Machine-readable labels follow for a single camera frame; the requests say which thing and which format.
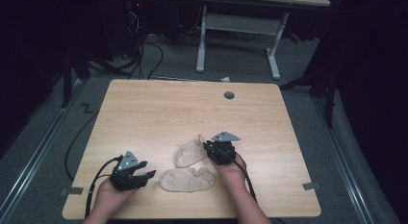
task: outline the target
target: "human hand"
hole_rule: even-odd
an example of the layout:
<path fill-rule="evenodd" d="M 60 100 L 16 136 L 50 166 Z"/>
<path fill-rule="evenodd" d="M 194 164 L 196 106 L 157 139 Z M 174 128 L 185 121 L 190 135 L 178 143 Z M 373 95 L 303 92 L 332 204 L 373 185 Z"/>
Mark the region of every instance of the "human hand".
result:
<path fill-rule="evenodd" d="M 124 191 L 117 190 L 110 179 L 106 179 L 99 186 L 93 209 L 85 223 L 107 222 L 137 190 L 137 188 Z"/>
<path fill-rule="evenodd" d="M 235 161 L 246 170 L 246 163 L 243 161 L 240 155 L 237 154 Z M 217 169 L 222 182 L 228 190 L 234 188 L 245 188 L 245 175 L 242 170 L 234 163 L 218 165 L 213 162 L 214 167 Z"/>

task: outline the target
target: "black cord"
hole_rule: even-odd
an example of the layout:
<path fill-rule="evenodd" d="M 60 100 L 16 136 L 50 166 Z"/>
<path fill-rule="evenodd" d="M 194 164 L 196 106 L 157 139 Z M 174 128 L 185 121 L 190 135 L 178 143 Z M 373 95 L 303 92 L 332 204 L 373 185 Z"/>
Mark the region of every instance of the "black cord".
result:
<path fill-rule="evenodd" d="M 105 176 L 105 175 L 102 175 L 102 176 L 99 176 L 99 175 L 101 174 L 101 172 L 105 169 L 105 167 L 108 164 L 110 164 L 112 162 L 120 162 L 122 159 L 123 159 L 123 156 L 120 156 L 120 157 L 117 157 L 117 158 L 114 158 L 114 159 L 111 159 L 111 160 L 107 161 L 104 165 L 102 165 L 102 167 L 99 169 L 98 173 L 93 178 L 92 184 L 90 185 L 89 192 L 88 192 L 87 206 L 86 206 L 86 209 L 85 209 L 85 218 L 87 218 L 89 216 L 89 213 L 90 213 L 90 203 L 92 201 L 92 195 L 93 195 L 93 190 L 95 189 L 96 180 L 98 180 L 99 178 Z"/>
<path fill-rule="evenodd" d="M 74 145 L 76 139 L 79 137 L 79 135 L 85 130 L 85 128 L 90 124 L 90 122 L 99 114 L 99 112 L 96 112 L 88 121 L 87 123 L 85 123 L 85 125 L 81 128 L 81 130 L 76 134 L 75 138 L 71 141 L 71 143 L 69 144 L 68 149 L 66 150 L 66 154 L 65 154 L 65 160 L 64 160 L 64 168 L 65 168 L 65 172 L 66 175 L 68 176 L 68 178 L 71 181 L 74 181 L 74 177 L 72 176 L 72 174 L 69 172 L 68 169 L 68 156 L 69 153 L 71 152 L 72 146 Z"/>
<path fill-rule="evenodd" d="M 248 187 L 249 187 L 249 193 L 251 194 L 251 196 L 253 197 L 253 199 L 255 200 L 255 202 L 258 203 L 257 199 L 256 199 L 256 195 L 255 195 L 255 190 L 252 186 L 251 180 L 249 179 L 249 175 L 246 172 L 246 170 L 235 160 L 231 159 L 230 157 L 228 157 L 224 152 L 220 151 L 219 149 L 217 149 L 219 153 L 221 153 L 224 157 L 226 157 L 227 159 L 229 159 L 230 161 L 232 161 L 234 164 L 236 164 L 240 170 L 243 172 L 243 175 L 245 176 L 246 182 L 248 183 Z M 236 154 L 238 156 L 240 156 L 240 158 L 242 159 L 243 162 L 245 162 L 243 160 L 243 158 L 241 157 L 241 155 L 239 153 L 236 152 Z"/>
<path fill-rule="evenodd" d="M 160 57 L 160 60 L 159 60 L 159 62 L 157 63 L 157 65 L 150 71 L 149 75 L 147 76 L 147 80 L 150 80 L 150 77 L 152 76 L 153 72 L 154 72 L 154 71 L 157 69 L 157 67 L 159 67 L 159 65 L 162 63 L 163 56 L 164 56 L 163 50 L 162 50 L 159 46 L 157 46 L 157 45 L 154 44 L 154 43 L 149 43 L 149 44 L 155 46 L 156 48 L 158 48 L 159 51 L 161 52 L 162 56 Z"/>

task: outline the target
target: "beige cloth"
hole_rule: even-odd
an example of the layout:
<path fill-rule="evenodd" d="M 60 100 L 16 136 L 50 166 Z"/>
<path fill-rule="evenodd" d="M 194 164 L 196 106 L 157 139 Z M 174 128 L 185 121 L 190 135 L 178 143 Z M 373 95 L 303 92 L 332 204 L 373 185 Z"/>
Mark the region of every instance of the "beige cloth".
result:
<path fill-rule="evenodd" d="M 170 192 L 196 192 L 212 187 L 216 183 L 214 175 L 205 167 L 174 168 L 163 173 L 160 187 Z"/>
<path fill-rule="evenodd" d="M 207 158 L 207 152 L 204 149 L 204 137 L 198 135 L 198 138 L 180 145 L 180 148 L 174 155 L 174 163 L 177 167 L 187 167 L 196 162 Z"/>

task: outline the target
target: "gray carpet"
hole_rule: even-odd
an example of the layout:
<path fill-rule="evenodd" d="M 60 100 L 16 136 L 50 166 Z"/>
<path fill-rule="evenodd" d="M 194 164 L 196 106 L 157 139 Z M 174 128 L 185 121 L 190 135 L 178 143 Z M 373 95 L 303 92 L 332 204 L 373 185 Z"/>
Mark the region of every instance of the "gray carpet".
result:
<path fill-rule="evenodd" d="M 154 40 L 157 40 L 157 37 L 150 37 L 147 42 Z M 197 74 L 195 65 L 198 41 L 196 39 L 180 39 L 176 42 L 162 38 L 156 45 L 162 48 L 165 55 L 152 79 L 165 80 L 164 77 L 166 77 L 166 79 L 219 81 L 221 78 L 229 77 L 231 82 L 282 85 L 303 74 L 308 61 L 319 44 L 318 40 L 310 40 L 296 45 L 290 40 L 283 39 L 276 53 L 282 78 L 276 82 L 271 79 L 265 54 L 269 37 L 256 37 L 251 40 L 233 37 L 226 42 L 221 37 L 209 41 L 211 43 L 207 46 L 206 70 Z M 144 77 L 158 63 L 160 57 L 159 49 L 153 45 L 144 45 L 144 57 L 141 62 Z M 139 72 L 135 71 L 133 79 L 138 79 L 139 76 Z M 92 71 L 91 78 L 76 87 L 79 88 L 78 96 L 66 112 L 63 123 L 50 143 L 50 148 L 42 164 L 7 223 L 80 223 L 80 221 L 65 220 L 62 217 L 66 197 L 61 196 L 61 191 L 71 185 L 71 181 L 64 171 L 64 157 L 76 134 L 99 110 L 109 82 L 114 78 L 117 76 Z M 3 169 L 0 171 L 2 178 L 0 198 L 2 201 L 6 199 L 9 191 L 13 188 L 15 181 L 35 152 L 51 121 L 61 111 L 62 86 L 62 81 L 56 83 L 53 94 L 33 113 L 29 124 L 12 149 L 0 161 L 0 167 Z M 320 216 L 314 218 L 284 218 L 282 220 L 288 224 L 361 223 L 333 153 L 332 140 L 329 138 L 325 124 L 321 122 L 319 111 L 314 104 L 315 99 L 311 99 L 302 87 L 283 91 L 283 96 L 311 178 L 314 182 L 321 184 L 321 188 L 317 190 L 317 196 L 322 212 Z M 336 100 L 338 103 L 333 114 L 333 131 L 344 148 L 344 155 L 349 161 L 350 167 L 357 175 L 356 178 L 358 184 L 361 185 L 364 197 L 368 199 L 374 222 L 398 223 L 361 155 L 348 125 L 339 95 L 337 95 Z M 93 113 L 84 112 L 86 108 L 84 104 L 89 104 L 89 111 Z M 73 175 L 82 158 L 93 121 L 79 135 L 69 153 L 68 168 Z M 189 220 L 189 223 L 202 222 Z M 213 220 L 213 223 L 225 222 Z"/>

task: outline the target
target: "dark background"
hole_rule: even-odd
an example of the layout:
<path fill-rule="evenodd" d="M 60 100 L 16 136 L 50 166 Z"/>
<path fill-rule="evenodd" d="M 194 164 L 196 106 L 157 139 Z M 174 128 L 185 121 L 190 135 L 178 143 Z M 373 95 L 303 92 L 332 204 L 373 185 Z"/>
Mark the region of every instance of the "dark background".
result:
<path fill-rule="evenodd" d="M 408 0 L 331 2 L 333 10 L 361 14 L 331 20 L 292 13 L 284 37 L 321 38 L 305 75 L 336 67 L 336 86 L 354 135 L 400 221 L 408 223 Z M 0 0 L 1 156 L 61 76 L 67 47 L 82 44 L 104 60 L 129 52 L 125 28 L 117 26 L 126 24 L 120 4 L 110 8 L 96 0 Z M 190 28 L 198 12 L 196 6 L 164 2 L 149 2 L 143 9 L 150 12 L 143 21 L 148 29 L 174 39 L 184 32 L 179 24 Z M 325 82 L 323 76 L 306 84 L 319 82 Z"/>

